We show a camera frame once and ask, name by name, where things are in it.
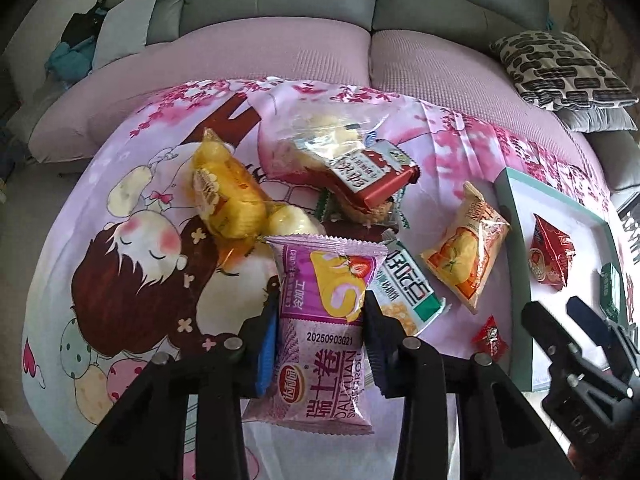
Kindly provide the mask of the purple swiss roll packet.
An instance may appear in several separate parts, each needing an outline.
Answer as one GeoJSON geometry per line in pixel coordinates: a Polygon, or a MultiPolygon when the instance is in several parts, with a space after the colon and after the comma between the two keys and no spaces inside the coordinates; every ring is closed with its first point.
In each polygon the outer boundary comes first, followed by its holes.
{"type": "Polygon", "coordinates": [[[268,236],[280,280],[276,364],[247,422],[330,434],[372,434],[364,390],[362,309],[387,256],[381,243],[326,235],[268,236]]]}

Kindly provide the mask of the grey pillow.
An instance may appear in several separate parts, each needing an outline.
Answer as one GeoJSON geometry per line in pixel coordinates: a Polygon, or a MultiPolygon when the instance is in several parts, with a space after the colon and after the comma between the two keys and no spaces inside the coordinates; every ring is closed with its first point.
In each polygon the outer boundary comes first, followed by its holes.
{"type": "Polygon", "coordinates": [[[623,107],[590,108],[589,110],[563,108],[558,110],[555,115],[568,131],[573,132],[587,134],[638,130],[636,123],[623,107]]]}

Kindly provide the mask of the beige orange swiss roll packet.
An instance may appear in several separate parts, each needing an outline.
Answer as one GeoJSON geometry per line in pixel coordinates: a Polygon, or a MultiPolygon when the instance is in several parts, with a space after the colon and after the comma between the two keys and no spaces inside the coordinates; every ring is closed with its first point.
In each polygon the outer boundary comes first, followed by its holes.
{"type": "Polygon", "coordinates": [[[439,242],[421,252],[428,270],[477,314],[480,295],[511,229],[470,181],[463,183],[463,200],[439,242]]]}

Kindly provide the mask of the yellow cake packet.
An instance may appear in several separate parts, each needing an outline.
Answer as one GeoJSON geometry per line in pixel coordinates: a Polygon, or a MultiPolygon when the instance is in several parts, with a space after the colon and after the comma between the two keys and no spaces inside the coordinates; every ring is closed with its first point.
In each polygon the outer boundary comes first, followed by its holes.
{"type": "Polygon", "coordinates": [[[268,217],[270,198],[211,128],[192,156],[195,205],[206,226],[227,240],[254,238],[268,217]]]}

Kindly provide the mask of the white green cracker packet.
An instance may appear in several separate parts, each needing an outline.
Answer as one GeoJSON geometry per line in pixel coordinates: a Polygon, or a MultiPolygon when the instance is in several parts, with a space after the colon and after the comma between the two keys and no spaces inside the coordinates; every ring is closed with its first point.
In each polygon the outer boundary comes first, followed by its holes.
{"type": "Polygon", "coordinates": [[[450,305],[436,294],[424,262],[413,257],[393,230],[382,233],[382,244],[388,254],[369,289],[384,315],[396,318],[408,336],[419,336],[450,305]]]}

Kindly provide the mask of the clear bread bun packet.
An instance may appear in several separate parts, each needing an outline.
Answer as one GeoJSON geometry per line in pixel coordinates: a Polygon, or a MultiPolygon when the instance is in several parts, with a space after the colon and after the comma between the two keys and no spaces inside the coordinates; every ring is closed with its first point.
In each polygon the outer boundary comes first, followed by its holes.
{"type": "Polygon", "coordinates": [[[370,146],[395,107],[371,103],[295,101],[262,120],[262,169],[277,179],[305,180],[314,170],[370,146]]]}

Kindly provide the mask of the small cream bun packet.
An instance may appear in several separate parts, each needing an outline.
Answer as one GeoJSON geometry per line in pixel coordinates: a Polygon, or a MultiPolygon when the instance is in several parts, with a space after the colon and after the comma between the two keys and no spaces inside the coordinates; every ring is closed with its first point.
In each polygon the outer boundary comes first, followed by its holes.
{"type": "Polygon", "coordinates": [[[289,204],[275,204],[262,228],[268,236],[323,235],[322,224],[302,208],[289,204]]]}

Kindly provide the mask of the black white patterned pillow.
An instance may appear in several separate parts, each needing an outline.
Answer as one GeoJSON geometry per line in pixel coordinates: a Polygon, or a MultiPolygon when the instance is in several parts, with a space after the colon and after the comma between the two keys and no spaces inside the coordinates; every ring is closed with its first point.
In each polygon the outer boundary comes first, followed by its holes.
{"type": "Polygon", "coordinates": [[[614,70],[568,32],[526,30],[490,45],[520,97],[543,110],[624,108],[639,102],[614,70]]]}

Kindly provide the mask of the grey pink sofa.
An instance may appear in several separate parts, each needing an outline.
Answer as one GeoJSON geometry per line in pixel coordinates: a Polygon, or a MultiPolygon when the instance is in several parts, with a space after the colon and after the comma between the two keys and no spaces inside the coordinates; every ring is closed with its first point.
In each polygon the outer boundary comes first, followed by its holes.
{"type": "MultiPolygon", "coordinates": [[[[114,9],[125,0],[101,0],[114,9]]],[[[639,188],[626,131],[570,132],[516,93],[491,58],[498,38],[541,28],[548,0],[155,0],[142,49],[51,104],[28,139],[42,162],[98,151],[152,94],[192,79],[279,76],[415,96],[525,136],[567,159],[578,143],[614,198],[639,188]]]]}

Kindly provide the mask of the red white milk biscuit packet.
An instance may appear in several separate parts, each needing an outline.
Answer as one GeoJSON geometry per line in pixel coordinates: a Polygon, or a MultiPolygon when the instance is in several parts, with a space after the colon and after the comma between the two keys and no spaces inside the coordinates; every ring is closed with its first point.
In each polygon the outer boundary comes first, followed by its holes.
{"type": "Polygon", "coordinates": [[[332,193],[359,207],[373,208],[420,178],[420,167],[397,145],[376,141],[332,160],[320,172],[332,193]]]}

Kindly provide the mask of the red snack packet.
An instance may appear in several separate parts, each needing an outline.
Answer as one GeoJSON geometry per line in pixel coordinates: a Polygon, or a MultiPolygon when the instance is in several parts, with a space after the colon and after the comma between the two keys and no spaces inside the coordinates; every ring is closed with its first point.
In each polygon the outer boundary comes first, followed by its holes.
{"type": "Polygon", "coordinates": [[[536,281],[558,292],[568,285],[575,246],[570,237],[547,220],[534,215],[535,229],[528,252],[529,270],[536,281]]]}

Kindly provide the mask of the dark green snack bar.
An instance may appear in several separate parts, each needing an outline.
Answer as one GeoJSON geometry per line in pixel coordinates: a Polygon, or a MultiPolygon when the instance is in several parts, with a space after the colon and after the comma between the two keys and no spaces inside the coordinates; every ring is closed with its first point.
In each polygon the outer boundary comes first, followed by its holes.
{"type": "Polygon", "coordinates": [[[600,271],[600,308],[612,322],[620,322],[620,274],[612,262],[600,271]]]}

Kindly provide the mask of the teal black clothes pile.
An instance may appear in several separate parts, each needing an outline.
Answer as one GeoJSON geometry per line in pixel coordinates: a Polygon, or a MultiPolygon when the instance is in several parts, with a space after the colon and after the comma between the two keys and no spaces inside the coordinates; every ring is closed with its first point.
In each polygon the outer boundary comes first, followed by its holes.
{"type": "Polygon", "coordinates": [[[86,13],[74,13],[44,68],[66,87],[77,84],[92,70],[96,42],[107,14],[103,1],[86,13]]]}

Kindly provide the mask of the small red candy packet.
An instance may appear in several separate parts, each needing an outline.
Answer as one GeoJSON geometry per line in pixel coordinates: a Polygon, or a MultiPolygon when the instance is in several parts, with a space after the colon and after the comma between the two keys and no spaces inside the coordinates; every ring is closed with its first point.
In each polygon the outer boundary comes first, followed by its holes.
{"type": "Polygon", "coordinates": [[[509,350],[509,345],[503,339],[493,315],[486,320],[472,338],[472,345],[475,353],[486,354],[494,362],[499,362],[509,350]]]}

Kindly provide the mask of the light grey cushion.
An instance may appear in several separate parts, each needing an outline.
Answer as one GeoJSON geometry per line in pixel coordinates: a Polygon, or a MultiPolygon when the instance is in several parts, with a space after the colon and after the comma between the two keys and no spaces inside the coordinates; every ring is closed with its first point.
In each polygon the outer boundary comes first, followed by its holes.
{"type": "Polygon", "coordinates": [[[122,0],[107,12],[96,40],[92,70],[144,49],[155,3],[156,0],[122,0]]]}

